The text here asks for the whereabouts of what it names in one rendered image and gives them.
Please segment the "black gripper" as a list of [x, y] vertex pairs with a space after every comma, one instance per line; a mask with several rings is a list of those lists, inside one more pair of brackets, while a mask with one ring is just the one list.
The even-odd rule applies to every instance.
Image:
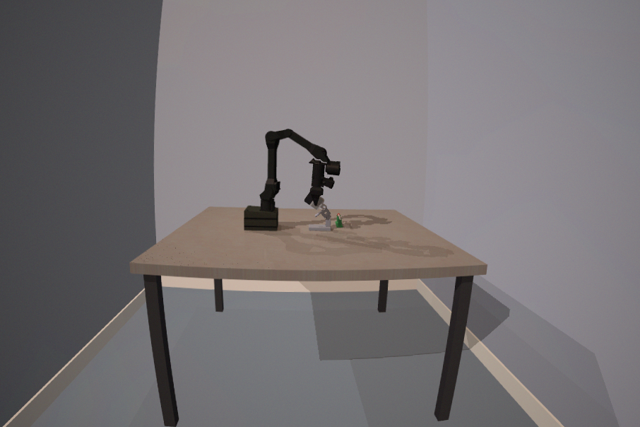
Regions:
[[323, 195], [324, 185], [322, 185], [322, 180], [324, 179], [324, 174], [314, 174], [312, 173], [312, 187], [310, 188], [310, 194], [312, 196], [314, 205], [317, 206], [319, 197]]

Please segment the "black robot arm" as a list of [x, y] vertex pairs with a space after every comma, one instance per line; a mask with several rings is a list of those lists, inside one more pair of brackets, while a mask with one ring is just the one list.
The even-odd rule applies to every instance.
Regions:
[[[294, 133], [291, 129], [282, 131], [268, 131], [265, 135], [266, 145], [268, 148], [268, 179], [266, 181], [265, 191], [260, 194], [261, 209], [259, 211], [273, 212], [275, 209], [274, 197], [279, 192], [280, 182], [276, 179], [276, 154], [280, 143], [280, 140], [289, 138], [299, 145], [306, 148], [316, 159], [309, 161], [313, 164], [312, 173], [322, 175], [324, 169], [328, 175], [340, 175], [340, 161], [330, 161], [326, 149], [320, 147], [310, 141], [302, 138], [298, 134]], [[325, 178], [322, 180], [322, 185], [332, 189], [335, 181], [333, 177]]]

